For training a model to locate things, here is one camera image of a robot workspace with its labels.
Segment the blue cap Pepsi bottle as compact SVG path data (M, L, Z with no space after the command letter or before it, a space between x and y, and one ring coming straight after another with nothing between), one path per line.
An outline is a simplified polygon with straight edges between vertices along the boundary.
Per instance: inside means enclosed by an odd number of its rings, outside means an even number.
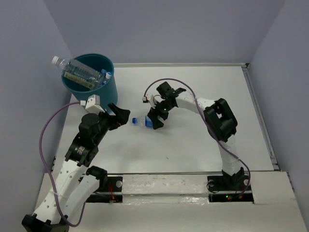
M132 124L135 126L141 126L145 128L153 127L153 123L148 116L133 117Z

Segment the large clear square bottle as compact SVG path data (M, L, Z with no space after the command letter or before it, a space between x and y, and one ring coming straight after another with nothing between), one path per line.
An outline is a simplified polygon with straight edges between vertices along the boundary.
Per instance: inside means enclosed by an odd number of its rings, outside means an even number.
M105 74L72 58L59 58L54 56L52 64L61 72L62 76L90 90L101 86Z

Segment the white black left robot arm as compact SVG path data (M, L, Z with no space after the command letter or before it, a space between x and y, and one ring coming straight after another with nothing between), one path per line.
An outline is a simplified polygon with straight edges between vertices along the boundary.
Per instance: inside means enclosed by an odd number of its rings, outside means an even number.
M34 213L24 216L22 225L28 232L67 232L79 226L80 220L72 222L75 215L84 213L86 200L92 193L106 188L107 171L92 166L91 162L106 133L125 125L130 111L109 103L112 111L109 114L89 101L79 104L90 107L91 112L82 117L57 178L47 169L52 187Z

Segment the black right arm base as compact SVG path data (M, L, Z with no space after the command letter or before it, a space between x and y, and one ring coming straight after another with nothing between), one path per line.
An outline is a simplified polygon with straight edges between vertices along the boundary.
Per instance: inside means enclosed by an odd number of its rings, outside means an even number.
M210 203L233 203L233 202L254 202L252 188L247 187L248 176L240 179L240 183L228 186L223 182L222 175L211 175L207 177L207 190L209 192L208 200Z

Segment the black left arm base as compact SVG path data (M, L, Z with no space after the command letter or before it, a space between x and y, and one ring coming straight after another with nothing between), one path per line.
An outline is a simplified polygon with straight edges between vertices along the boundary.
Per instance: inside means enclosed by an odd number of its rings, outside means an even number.
M86 200L87 203L121 203L123 177L108 176L105 184L100 183L99 188L94 191Z

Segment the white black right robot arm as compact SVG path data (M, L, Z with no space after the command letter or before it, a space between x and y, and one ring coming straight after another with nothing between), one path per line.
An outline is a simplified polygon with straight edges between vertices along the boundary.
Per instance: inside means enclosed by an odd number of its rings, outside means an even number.
M208 100L198 97L188 86L173 89L167 78L160 79L157 92L161 101L154 95L144 93L142 101L149 103L151 108L148 117L153 123L153 129L164 126L163 121L169 116L169 111L175 107L189 110L201 116L210 136L217 142L222 159L222 176L218 183L226 190L242 187L242 194L248 189L251 179L250 169L236 155L235 135L238 122L227 101L223 98Z

